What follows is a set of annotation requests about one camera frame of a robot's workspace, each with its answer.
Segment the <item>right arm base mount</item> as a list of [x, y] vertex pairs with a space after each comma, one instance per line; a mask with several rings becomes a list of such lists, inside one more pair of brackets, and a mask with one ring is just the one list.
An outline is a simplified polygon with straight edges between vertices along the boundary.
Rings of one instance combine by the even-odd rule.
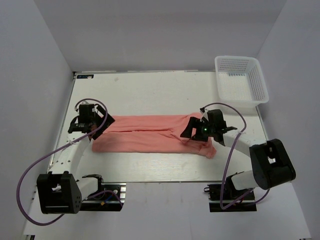
[[[244, 190], [236, 190], [235, 192], [231, 192], [231, 190], [227, 190], [227, 187], [224, 187], [222, 204], [224, 206], [232, 203], [238, 197], [244, 195], [248, 192], [248, 189]], [[233, 205], [223, 210], [220, 206], [220, 193], [221, 193], [221, 184], [208, 184], [203, 192], [208, 196], [209, 203], [209, 212], [210, 213], [239, 213], [239, 212], [256, 212], [256, 199], [253, 191], [248, 193], [246, 196], [238, 199]]]

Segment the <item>pink t shirt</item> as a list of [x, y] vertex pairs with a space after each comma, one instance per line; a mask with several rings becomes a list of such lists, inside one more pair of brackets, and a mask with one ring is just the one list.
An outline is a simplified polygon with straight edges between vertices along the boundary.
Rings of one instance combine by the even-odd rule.
[[212, 141], [195, 141], [180, 137], [189, 115], [116, 115], [101, 136], [93, 141], [94, 153], [194, 154], [212, 159], [216, 155]]

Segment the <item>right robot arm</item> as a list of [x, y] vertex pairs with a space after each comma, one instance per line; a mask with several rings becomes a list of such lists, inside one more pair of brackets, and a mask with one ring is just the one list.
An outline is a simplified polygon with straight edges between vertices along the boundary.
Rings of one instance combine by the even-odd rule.
[[226, 178], [226, 195], [236, 200], [244, 190], [268, 190], [296, 178], [295, 168], [279, 139], [258, 139], [233, 126], [227, 126], [221, 110], [214, 109], [207, 117], [191, 117], [180, 134], [182, 138], [208, 142], [209, 138], [225, 147], [235, 149], [250, 158], [251, 170], [235, 173]]

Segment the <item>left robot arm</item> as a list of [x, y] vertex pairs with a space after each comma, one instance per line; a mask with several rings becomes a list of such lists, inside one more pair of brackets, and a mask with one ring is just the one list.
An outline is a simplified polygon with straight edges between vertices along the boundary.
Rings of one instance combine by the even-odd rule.
[[76, 107], [78, 116], [70, 122], [67, 131], [67, 147], [48, 173], [40, 174], [36, 185], [40, 209], [44, 214], [76, 214], [82, 201], [92, 196], [99, 200], [105, 196], [102, 177], [89, 174], [77, 180], [77, 171], [84, 151], [115, 122], [100, 104], [83, 101]]

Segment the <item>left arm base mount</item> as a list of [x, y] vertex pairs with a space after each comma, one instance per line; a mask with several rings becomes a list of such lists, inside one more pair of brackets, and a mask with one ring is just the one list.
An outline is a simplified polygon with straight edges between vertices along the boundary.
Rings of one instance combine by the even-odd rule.
[[80, 211], [120, 212], [126, 199], [126, 183], [103, 182], [98, 191], [82, 201]]

